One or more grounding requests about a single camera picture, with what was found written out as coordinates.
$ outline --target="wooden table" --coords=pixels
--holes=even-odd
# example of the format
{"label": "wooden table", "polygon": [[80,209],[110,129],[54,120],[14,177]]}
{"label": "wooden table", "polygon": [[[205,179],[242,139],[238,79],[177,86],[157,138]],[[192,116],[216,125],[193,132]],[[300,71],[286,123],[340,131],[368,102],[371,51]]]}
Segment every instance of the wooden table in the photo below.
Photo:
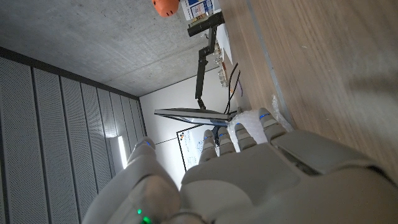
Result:
{"label": "wooden table", "polygon": [[277,95],[295,128],[351,146],[398,177],[397,1],[220,5],[253,109],[271,109]]}

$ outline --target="perforated panel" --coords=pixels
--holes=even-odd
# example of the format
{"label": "perforated panel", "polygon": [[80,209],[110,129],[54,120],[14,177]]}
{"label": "perforated panel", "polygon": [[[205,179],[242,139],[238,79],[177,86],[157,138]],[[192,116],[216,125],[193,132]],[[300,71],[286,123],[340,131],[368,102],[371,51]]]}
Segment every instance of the perforated panel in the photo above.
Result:
{"label": "perforated panel", "polygon": [[137,108],[138,108],[139,119],[141,121],[142,135],[147,136],[147,131],[145,129],[144,117],[142,116],[141,104],[138,100],[136,101],[136,103],[137,103]]}
{"label": "perforated panel", "polygon": [[131,154],[129,137],[127,135],[126,123],[124,122],[124,115],[123,115],[122,102],[120,100],[120,95],[111,93],[111,102],[112,102],[114,120],[116,123],[116,131],[118,133],[118,136],[123,136],[124,149],[126,150],[127,158],[129,158],[129,156]]}
{"label": "perforated panel", "polygon": [[134,127],[134,121],[132,119],[129,98],[125,96],[120,96],[120,98],[122,100],[122,108],[123,108],[124,120],[126,122],[127,135],[129,136],[130,151],[132,152],[134,146],[137,143],[136,128]]}
{"label": "perforated panel", "polygon": [[136,133],[137,133],[137,138],[140,140],[141,138],[144,137],[144,129],[141,121],[141,111],[139,110],[138,103],[136,100],[130,99],[130,105],[131,105],[131,112],[132,112],[132,117],[134,119],[134,124],[136,126]]}
{"label": "perforated panel", "polygon": [[98,104],[98,97],[95,87],[81,84],[81,90],[83,92],[83,102],[86,108],[88,132],[91,143],[91,151],[93,152],[94,170],[98,184],[98,190],[102,190],[112,177],[100,115],[100,105]]}
{"label": "perforated panel", "polygon": [[[101,90],[97,88],[97,93],[98,93],[99,108],[101,110],[102,121],[105,130],[106,147],[110,149],[111,146],[109,138],[116,137],[116,125],[114,124],[114,119],[113,119],[111,97],[109,95],[109,92],[106,90]],[[111,174],[112,177],[114,177],[116,173],[114,170],[112,152],[110,150],[108,150],[108,157],[109,157],[109,163],[111,165]]]}
{"label": "perforated panel", "polygon": [[1,224],[6,223],[6,216],[4,214],[4,200],[2,194],[2,178],[0,178],[0,223]]}
{"label": "perforated panel", "polygon": [[34,70],[52,223],[78,223],[58,75]]}
{"label": "perforated panel", "polygon": [[61,78],[81,220],[97,194],[80,84]]}
{"label": "perforated panel", "polygon": [[30,67],[0,58],[0,114],[11,223],[48,223]]}

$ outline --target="white wall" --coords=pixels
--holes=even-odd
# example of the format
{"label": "white wall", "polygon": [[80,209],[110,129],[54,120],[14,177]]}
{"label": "white wall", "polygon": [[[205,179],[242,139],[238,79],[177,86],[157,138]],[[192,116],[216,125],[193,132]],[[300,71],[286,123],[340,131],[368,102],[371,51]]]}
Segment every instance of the white wall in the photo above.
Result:
{"label": "white wall", "polygon": [[172,139],[156,145],[156,158],[163,168],[170,174],[178,188],[184,176],[184,164],[182,163],[178,139]]}
{"label": "white wall", "polygon": [[[208,110],[223,113],[228,102],[228,89],[221,87],[218,71],[219,69],[213,69],[205,73],[202,100]],[[197,77],[189,78],[140,97],[147,134],[156,144],[175,139],[177,131],[194,126],[194,124],[154,115],[154,111],[168,108],[199,109],[195,99],[196,80]],[[236,110],[236,103],[231,102],[231,111],[234,110]],[[157,159],[179,186],[185,170],[178,141],[175,139],[170,143],[159,145],[156,145]]]}

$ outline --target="computer monitor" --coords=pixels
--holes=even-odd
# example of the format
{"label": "computer monitor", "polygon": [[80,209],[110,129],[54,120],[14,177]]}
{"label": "computer monitor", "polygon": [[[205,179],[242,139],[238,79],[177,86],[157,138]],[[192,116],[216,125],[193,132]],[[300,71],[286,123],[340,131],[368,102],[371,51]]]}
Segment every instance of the computer monitor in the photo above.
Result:
{"label": "computer monitor", "polygon": [[212,110],[201,110],[191,108],[172,108],[155,110],[155,114],[165,118],[176,119],[191,124],[208,124],[214,126],[227,126],[236,111],[223,114]]}

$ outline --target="cable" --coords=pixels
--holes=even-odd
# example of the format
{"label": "cable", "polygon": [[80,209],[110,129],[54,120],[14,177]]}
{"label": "cable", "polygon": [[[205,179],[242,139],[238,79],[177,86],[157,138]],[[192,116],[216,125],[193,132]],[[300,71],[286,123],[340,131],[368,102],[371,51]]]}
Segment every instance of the cable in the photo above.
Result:
{"label": "cable", "polygon": [[229,76],[229,81],[228,81],[228,104],[226,105],[226,108],[224,110],[224,114],[226,113],[226,111],[228,110],[228,106],[229,106],[229,102],[230,102],[230,97],[231,97],[231,90],[229,89],[231,86],[231,80],[232,80],[232,76],[234,75],[235,69],[238,66],[238,63],[236,62],[234,69],[232,69],[231,75]]}
{"label": "cable", "polygon": [[238,86],[238,82],[239,82],[239,77],[240,77],[240,76],[241,76],[241,71],[239,71],[239,73],[238,73],[238,77],[237,77],[237,79],[236,79],[234,91],[232,92],[232,95],[231,95],[231,97],[230,97],[229,100],[228,100],[228,112],[227,112],[227,113],[229,113],[229,110],[231,109],[231,100],[232,100],[232,97],[233,97],[234,94],[235,94],[235,90],[236,90],[236,87]]}

